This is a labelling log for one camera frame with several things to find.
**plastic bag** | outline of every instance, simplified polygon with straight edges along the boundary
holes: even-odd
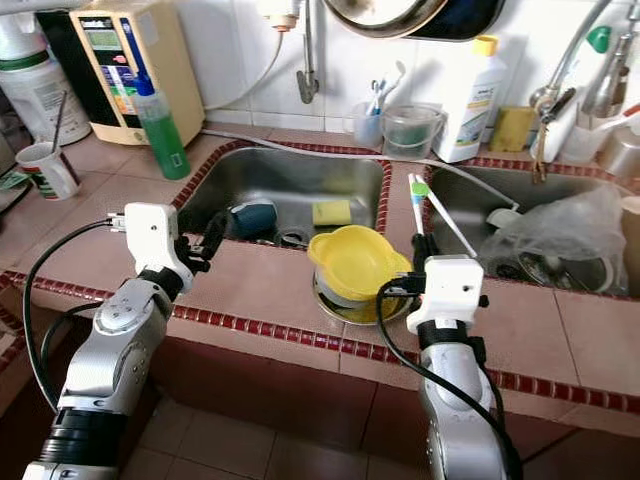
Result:
[[[626,294],[620,194],[613,185],[539,205],[498,229],[480,248],[483,263],[523,253],[570,261],[602,259],[609,278],[604,290]]]

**kitchen sink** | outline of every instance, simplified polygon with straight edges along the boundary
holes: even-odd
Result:
[[[545,183],[534,185],[529,171],[483,167],[462,169],[518,202],[521,213],[537,205],[593,190],[605,183],[596,178],[550,173],[547,174]],[[436,170],[431,187],[476,250],[479,250],[483,242],[495,232],[495,227],[486,223],[487,216],[496,208],[509,207],[481,187],[445,170]],[[620,191],[623,195],[630,194],[622,188]],[[432,218],[433,233],[442,253],[465,253],[464,247],[442,217],[434,212]],[[640,297],[640,216],[625,212],[622,224],[627,239],[624,261],[629,277],[629,293],[633,297]],[[512,276],[513,272],[507,274],[495,266],[485,266],[489,276],[508,276],[532,281],[524,271],[521,272],[521,277],[517,278]]]
[[[374,228],[383,177],[382,166],[373,160],[240,148],[214,164],[180,210],[179,221],[184,230],[202,233],[217,212],[267,199],[276,205],[277,225],[251,240],[304,246],[315,234],[336,228],[314,227],[312,205],[316,202],[347,200],[352,223]]]

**green bottle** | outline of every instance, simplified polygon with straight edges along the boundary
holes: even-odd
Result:
[[[180,134],[173,122],[164,93],[155,91],[148,75],[135,80],[138,95],[134,98],[138,118],[144,128],[151,149],[162,174],[169,180],[179,180],[191,171]]]

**yellow plastic bowl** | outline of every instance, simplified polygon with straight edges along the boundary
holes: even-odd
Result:
[[[375,298],[380,287],[399,272],[411,271],[411,263],[382,235],[360,225],[316,235],[307,254],[329,288],[353,301]]]

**countertop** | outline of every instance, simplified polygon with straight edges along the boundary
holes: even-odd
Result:
[[[353,147],[345,135],[214,125],[278,142]],[[148,148],[99,141],[91,135],[64,147],[82,188],[69,200],[48,202],[33,189],[0,227],[0,314],[3,289],[18,289],[33,262],[65,233],[131,201],[171,203],[189,192],[231,140],[197,137],[187,148],[192,175],[163,179]],[[528,156],[481,152],[474,165],[526,168]],[[392,162],[385,236],[411,256],[413,214],[407,173],[424,165]],[[597,168],[552,166],[558,173],[605,178]],[[319,308],[310,288],[313,267],[305,252],[225,240],[211,271],[177,300],[168,334],[317,369],[417,389],[419,378],[401,367],[375,329],[336,322]],[[134,275],[122,234],[92,231],[61,249],[42,268],[34,289],[40,306],[66,310],[100,300]],[[485,279],[491,304],[480,309],[471,334],[482,335],[488,367],[509,411],[585,428],[640,436],[640,302]],[[407,351],[417,339],[403,322],[390,332]]]

